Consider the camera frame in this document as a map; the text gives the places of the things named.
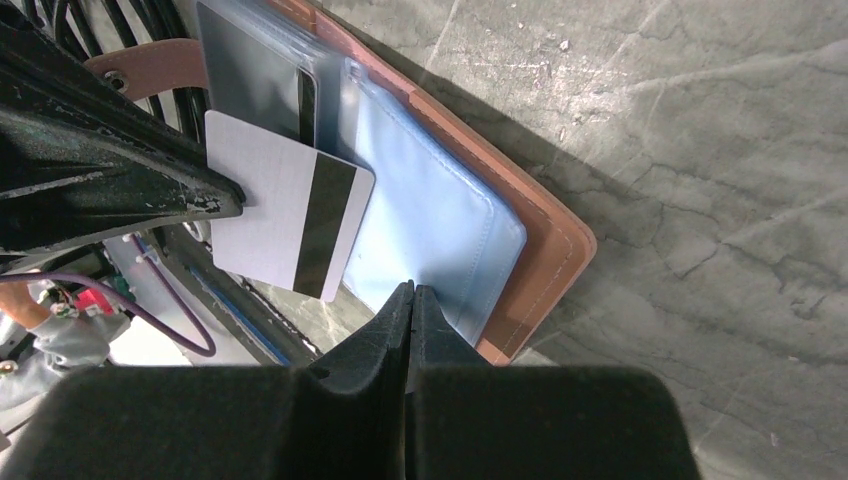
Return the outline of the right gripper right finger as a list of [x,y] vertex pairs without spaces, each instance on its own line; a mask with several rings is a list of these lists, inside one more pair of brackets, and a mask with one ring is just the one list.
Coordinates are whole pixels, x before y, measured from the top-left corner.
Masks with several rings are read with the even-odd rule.
[[422,370],[434,366],[489,367],[490,363],[447,321],[430,286],[415,287],[411,305],[407,396]]

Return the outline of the white magnetic stripe card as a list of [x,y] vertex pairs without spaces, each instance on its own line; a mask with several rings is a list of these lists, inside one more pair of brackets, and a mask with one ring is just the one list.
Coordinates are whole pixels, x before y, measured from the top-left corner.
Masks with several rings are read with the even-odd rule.
[[244,190],[241,215],[211,223],[217,268],[335,299],[374,174],[218,111],[206,114],[208,165]]

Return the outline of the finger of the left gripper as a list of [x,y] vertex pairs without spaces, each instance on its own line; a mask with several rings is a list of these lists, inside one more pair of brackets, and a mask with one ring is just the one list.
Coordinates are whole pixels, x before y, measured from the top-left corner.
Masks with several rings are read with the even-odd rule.
[[1,23],[1,250],[51,252],[238,216],[245,200],[202,145],[138,106],[204,87],[195,40],[79,61],[25,19]]

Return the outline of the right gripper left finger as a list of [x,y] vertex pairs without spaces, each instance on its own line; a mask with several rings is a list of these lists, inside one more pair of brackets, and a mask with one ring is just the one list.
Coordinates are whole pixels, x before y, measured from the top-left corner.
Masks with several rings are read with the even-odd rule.
[[312,479],[403,479],[405,390],[415,286],[309,367]]

